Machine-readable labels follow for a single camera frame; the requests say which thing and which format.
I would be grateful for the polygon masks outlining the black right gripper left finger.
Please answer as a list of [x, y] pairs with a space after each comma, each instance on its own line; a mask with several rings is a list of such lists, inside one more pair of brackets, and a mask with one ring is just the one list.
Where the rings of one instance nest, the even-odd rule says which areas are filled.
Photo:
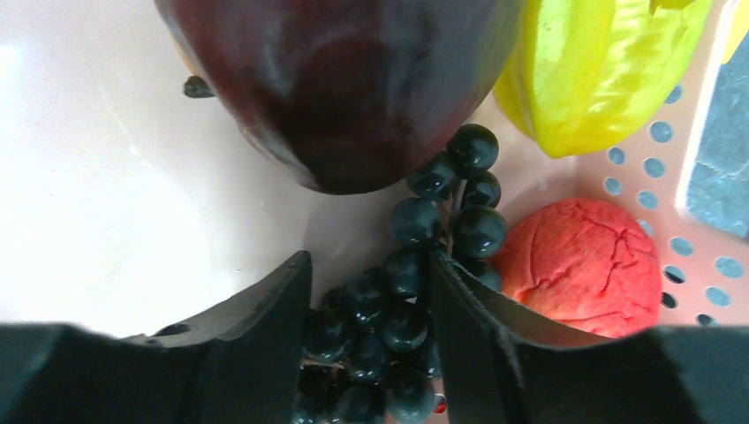
[[299, 251], [261, 281], [152, 336], [1, 328], [4, 423], [288, 423], [312, 283]]

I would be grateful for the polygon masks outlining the dark red apple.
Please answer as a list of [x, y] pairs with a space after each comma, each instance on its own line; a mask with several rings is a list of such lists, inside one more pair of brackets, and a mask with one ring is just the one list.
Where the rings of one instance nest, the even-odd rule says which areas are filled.
[[520, 1], [159, 1], [197, 74], [264, 155], [370, 193], [442, 150], [487, 97]]

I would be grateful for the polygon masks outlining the yellow star fruit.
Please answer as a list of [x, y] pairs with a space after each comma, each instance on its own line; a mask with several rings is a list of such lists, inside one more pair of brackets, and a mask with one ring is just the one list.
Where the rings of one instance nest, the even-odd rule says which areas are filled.
[[505, 116], [549, 157], [637, 132], [683, 77], [709, 1], [529, 1], [495, 83]]

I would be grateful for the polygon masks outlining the black grape bunch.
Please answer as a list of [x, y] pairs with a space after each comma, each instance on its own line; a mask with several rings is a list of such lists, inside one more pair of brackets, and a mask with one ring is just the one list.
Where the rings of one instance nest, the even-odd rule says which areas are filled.
[[406, 179], [411, 196], [390, 215], [398, 249], [328, 290], [306, 318], [295, 423], [423, 423], [444, 412], [430, 301], [430, 255], [447, 253], [499, 292], [488, 259], [509, 230], [497, 211], [499, 156], [487, 127], [462, 125], [447, 147]]

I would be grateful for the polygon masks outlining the small red apple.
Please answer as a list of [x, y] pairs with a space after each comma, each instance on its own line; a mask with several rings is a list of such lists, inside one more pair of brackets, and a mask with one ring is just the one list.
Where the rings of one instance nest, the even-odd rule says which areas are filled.
[[538, 209], [511, 228], [488, 263], [505, 296], [574, 329], [620, 338], [659, 321], [654, 241], [606, 201], [570, 198]]

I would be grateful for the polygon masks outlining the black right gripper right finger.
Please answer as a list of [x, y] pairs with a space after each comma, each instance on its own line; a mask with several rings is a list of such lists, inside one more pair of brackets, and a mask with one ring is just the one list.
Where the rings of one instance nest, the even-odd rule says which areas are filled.
[[748, 330], [656, 326], [608, 339], [536, 314], [430, 255], [452, 423], [745, 423]]

